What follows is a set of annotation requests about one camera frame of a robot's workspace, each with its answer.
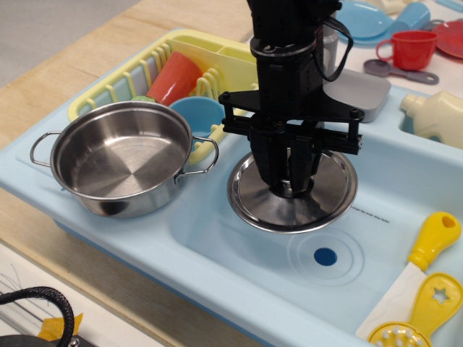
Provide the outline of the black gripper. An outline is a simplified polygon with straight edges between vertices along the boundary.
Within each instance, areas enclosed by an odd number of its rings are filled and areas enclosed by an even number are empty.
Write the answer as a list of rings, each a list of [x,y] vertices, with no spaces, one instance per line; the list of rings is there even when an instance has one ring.
[[[224,131],[248,138],[260,177],[270,188],[290,175],[295,194],[310,191],[321,148],[356,155],[362,147],[364,112],[334,100],[321,87],[289,103],[282,97],[264,100],[258,90],[226,91],[218,101],[225,109]],[[289,174],[285,140],[294,140]]]

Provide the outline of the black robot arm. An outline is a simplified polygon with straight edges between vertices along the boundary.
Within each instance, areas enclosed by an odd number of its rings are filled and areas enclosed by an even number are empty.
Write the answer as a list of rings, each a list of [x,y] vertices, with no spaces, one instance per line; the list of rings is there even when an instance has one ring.
[[[312,189],[323,152],[357,154],[364,113],[327,96],[323,30],[348,29],[335,18],[340,1],[250,1],[257,90],[225,92],[224,129],[246,136],[261,179],[292,194]]]

